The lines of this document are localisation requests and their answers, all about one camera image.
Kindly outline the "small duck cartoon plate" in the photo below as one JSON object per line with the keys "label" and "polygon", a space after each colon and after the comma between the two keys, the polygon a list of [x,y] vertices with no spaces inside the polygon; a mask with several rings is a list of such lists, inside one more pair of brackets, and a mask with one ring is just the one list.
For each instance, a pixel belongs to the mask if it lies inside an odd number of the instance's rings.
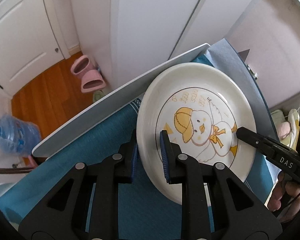
{"label": "small duck cartoon plate", "polygon": [[256,129],[253,111],[238,85],[202,63],[182,63],[163,71],[147,88],[138,113],[136,136],[143,168],[169,200],[181,203],[181,185],[166,182],[159,134],[202,164],[224,163],[245,180],[255,150],[236,131]]}

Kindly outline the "blue patterned tablecloth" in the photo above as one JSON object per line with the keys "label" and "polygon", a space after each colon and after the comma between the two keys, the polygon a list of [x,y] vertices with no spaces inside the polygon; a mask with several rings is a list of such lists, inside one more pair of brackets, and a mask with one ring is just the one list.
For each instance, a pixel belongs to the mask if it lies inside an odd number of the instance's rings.
{"label": "blue patterned tablecloth", "polygon": [[16,239],[276,239],[244,181],[255,149],[246,96],[201,63],[130,81],[36,147],[47,161],[0,197]]}

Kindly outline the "blue water jug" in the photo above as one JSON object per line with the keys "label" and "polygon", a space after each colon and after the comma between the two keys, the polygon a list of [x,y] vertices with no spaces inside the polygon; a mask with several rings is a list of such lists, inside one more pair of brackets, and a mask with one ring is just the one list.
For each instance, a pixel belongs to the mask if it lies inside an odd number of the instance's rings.
{"label": "blue water jug", "polygon": [[8,154],[28,157],[42,140],[37,125],[5,114],[0,118],[0,149]]}

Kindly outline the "pink slipper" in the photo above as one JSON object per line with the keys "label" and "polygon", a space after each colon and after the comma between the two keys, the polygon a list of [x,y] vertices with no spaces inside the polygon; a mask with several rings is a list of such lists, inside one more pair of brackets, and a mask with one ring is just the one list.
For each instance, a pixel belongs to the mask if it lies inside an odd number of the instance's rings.
{"label": "pink slipper", "polygon": [[87,71],[81,79],[82,93],[90,93],[96,90],[102,90],[105,87],[106,82],[104,81],[99,71],[96,69]]}
{"label": "pink slipper", "polygon": [[93,70],[94,64],[87,55],[83,55],[76,59],[71,66],[71,73],[77,77],[82,77],[86,72]]}

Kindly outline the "white refrigerator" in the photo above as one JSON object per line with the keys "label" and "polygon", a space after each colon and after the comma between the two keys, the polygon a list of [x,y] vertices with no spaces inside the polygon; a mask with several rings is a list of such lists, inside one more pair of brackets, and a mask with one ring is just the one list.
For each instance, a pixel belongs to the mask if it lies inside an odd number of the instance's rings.
{"label": "white refrigerator", "polygon": [[111,0],[112,86],[227,37],[256,1]]}

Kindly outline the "white door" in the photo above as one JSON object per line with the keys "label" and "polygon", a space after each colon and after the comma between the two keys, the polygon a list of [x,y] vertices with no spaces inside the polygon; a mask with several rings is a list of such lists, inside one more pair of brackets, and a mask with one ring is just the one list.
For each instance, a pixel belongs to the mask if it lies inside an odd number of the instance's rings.
{"label": "white door", "polygon": [[0,89],[13,96],[64,56],[43,0],[0,0]]}

